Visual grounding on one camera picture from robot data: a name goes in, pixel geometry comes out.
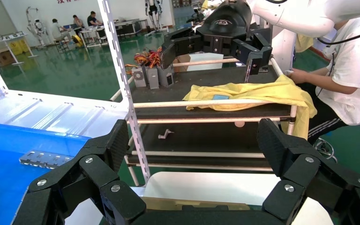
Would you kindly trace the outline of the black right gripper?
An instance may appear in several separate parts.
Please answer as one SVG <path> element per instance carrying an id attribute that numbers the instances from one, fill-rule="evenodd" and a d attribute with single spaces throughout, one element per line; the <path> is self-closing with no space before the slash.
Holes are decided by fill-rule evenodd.
<path id="1" fill-rule="evenodd" d="M 251 31 L 252 11 L 245 1 L 224 1 L 196 29 L 183 28 L 165 35 L 161 45 L 160 66 L 167 69 L 178 56 L 203 51 L 205 53 L 231 54 L 246 65 L 244 82 L 267 66 L 271 53 L 270 29 Z"/>

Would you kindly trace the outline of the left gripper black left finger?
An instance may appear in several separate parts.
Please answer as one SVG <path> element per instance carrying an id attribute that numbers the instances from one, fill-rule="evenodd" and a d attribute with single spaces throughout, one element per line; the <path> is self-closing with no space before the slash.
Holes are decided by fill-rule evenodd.
<path id="1" fill-rule="evenodd" d="M 118 174 L 128 141 L 125 120 L 116 121 L 108 134 L 89 139 L 73 159 L 30 183 L 13 224 L 62 225 L 87 199 L 109 224 L 133 224 L 146 204 Z"/>

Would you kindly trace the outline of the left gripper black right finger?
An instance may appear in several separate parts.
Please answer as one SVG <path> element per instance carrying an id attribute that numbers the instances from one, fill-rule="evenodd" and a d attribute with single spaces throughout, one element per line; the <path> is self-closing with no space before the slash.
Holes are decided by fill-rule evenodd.
<path id="1" fill-rule="evenodd" d="M 360 225 L 360 174 L 324 158 L 305 139 L 287 135 L 270 119 L 258 123 L 257 142 L 280 181 L 262 210 L 286 225 L 311 198 L 342 225 Z"/>

